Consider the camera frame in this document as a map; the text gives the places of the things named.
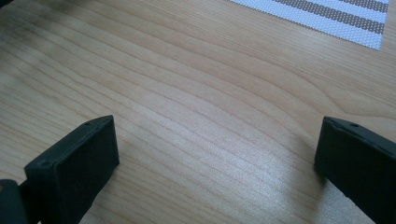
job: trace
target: white mat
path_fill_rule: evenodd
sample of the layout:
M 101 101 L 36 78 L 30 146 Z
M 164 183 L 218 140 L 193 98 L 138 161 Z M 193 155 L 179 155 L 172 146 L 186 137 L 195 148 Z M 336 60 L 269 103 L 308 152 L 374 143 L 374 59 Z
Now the white mat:
M 381 46 L 389 0 L 230 0 L 372 49 Z

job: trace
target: woven placemat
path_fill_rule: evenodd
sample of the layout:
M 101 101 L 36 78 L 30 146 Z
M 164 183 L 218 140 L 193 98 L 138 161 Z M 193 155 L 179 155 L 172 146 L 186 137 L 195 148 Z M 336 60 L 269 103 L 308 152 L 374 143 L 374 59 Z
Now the woven placemat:
M 389 0 L 230 0 L 372 49 L 381 46 Z

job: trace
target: gray stripe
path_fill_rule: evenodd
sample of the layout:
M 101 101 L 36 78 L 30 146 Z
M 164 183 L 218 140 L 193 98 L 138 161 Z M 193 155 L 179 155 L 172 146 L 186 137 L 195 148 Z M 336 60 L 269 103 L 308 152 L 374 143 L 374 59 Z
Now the gray stripe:
M 355 26 L 363 30 L 374 32 L 376 34 L 382 34 L 384 32 L 384 23 L 377 21 L 370 21 L 359 16 L 355 16 L 349 13 L 338 11 L 330 7 L 324 7 L 322 5 L 311 3 L 306 0 L 274 0 L 275 2 L 285 4 L 290 7 L 296 7 L 298 9 L 314 13 L 321 17 L 339 21 L 344 24 Z
M 358 7 L 366 7 L 375 11 L 379 12 L 387 12 L 388 10 L 388 4 L 382 3 L 382 2 L 377 2 L 375 0 L 340 0 L 342 2 L 349 3 L 351 5 L 355 5 Z

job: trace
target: wooden table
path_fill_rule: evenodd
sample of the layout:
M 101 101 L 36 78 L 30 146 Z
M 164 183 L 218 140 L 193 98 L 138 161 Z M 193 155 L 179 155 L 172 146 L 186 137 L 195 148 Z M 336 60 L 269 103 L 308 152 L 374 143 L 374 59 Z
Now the wooden table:
M 313 161 L 325 115 L 396 141 L 395 17 L 376 51 L 225 0 L 15 0 L 0 177 L 112 114 L 121 165 L 81 223 L 371 223 Z

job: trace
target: light wooden surface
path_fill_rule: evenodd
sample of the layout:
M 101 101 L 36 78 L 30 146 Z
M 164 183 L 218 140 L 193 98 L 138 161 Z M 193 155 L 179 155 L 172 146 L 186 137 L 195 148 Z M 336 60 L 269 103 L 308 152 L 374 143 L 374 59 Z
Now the light wooden surface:
M 0 178 L 112 114 L 120 162 L 81 223 L 371 223 L 313 170 L 323 116 L 396 141 L 380 51 L 225 0 L 0 9 Z

